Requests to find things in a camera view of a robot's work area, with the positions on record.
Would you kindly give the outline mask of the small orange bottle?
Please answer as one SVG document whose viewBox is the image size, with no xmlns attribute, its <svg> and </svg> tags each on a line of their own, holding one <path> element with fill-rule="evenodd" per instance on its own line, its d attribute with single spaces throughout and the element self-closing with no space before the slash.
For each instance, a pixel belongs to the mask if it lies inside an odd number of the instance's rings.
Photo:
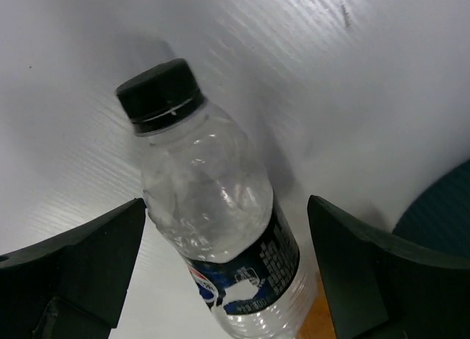
<svg viewBox="0 0 470 339">
<path fill-rule="evenodd" d="M 316 273 L 317 297 L 297 333 L 297 339 L 336 339 L 328 301 L 319 272 Z"/>
</svg>

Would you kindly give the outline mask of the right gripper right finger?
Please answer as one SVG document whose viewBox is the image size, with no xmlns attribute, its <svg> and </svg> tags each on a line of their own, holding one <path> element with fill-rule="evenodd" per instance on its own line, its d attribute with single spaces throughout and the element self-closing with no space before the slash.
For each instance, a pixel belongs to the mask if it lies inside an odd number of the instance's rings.
<svg viewBox="0 0 470 339">
<path fill-rule="evenodd" d="M 468 338 L 469 260 L 310 196 L 311 239 L 338 338 Z"/>
</svg>

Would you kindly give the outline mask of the clear pepsi bottle black cap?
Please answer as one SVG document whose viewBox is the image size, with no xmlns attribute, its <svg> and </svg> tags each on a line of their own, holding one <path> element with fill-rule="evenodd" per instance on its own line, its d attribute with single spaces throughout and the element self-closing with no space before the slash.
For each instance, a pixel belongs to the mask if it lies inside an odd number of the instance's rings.
<svg viewBox="0 0 470 339">
<path fill-rule="evenodd" d="M 148 216 L 211 314 L 233 338 L 294 338 L 315 278 L 247 134 L 203 94 L 184 59 L 125 81 L 116 96 L 148 142 Z"/>
</svg>

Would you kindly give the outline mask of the dark teal plastic bin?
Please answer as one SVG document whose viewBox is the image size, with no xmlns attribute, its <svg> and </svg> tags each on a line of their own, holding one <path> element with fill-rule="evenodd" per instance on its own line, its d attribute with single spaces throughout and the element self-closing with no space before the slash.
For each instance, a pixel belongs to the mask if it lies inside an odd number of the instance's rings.
<svg viewBox="0 0 470 339">
<path fill-rule="evenodd" d="M 469 162 L 423 191 L 400 217 L 393 234 L 422 247 L 469 258 Z"/>
</svg>

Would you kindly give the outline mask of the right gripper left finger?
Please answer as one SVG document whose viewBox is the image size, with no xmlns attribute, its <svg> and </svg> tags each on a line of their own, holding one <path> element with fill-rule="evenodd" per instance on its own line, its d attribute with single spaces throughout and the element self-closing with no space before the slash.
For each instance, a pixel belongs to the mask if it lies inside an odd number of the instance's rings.
<svg viewBox="0 0 470 339">
<path fill-rule="evenodd" d="M 1 256 L 2 338 L 108 338 L 118 326 L 145 225 L 131 200 Z"/>
</svg>

